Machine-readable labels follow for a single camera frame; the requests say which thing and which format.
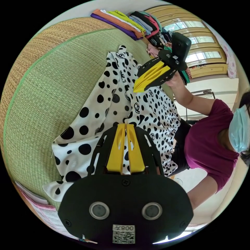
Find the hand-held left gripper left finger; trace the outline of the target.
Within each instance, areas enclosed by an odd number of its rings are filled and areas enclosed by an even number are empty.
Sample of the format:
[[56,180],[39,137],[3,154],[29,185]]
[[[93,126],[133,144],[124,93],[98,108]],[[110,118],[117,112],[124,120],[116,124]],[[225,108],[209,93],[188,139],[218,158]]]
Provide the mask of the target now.
[[107,162],[108,172],[123,173],[124,141],[125,124],[118,124]]

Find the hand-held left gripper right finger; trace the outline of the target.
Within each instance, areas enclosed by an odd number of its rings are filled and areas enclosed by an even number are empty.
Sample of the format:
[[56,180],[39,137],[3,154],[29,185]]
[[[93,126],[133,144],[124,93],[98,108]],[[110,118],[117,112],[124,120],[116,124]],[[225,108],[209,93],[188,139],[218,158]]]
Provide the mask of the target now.
[[130,174],[142,173],[145,170],[145,165],[140,151],[135,127],[132,124],[127,124],[127,139]]

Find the person's right hand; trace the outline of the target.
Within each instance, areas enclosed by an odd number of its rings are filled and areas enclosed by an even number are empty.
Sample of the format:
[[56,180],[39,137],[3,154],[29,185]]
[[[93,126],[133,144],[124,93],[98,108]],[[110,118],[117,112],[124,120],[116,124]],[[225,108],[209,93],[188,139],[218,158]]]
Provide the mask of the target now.
[[166,84],[172,89],[185,87],[185,82],[178,71],[175,72],[172,79],[167,81]]

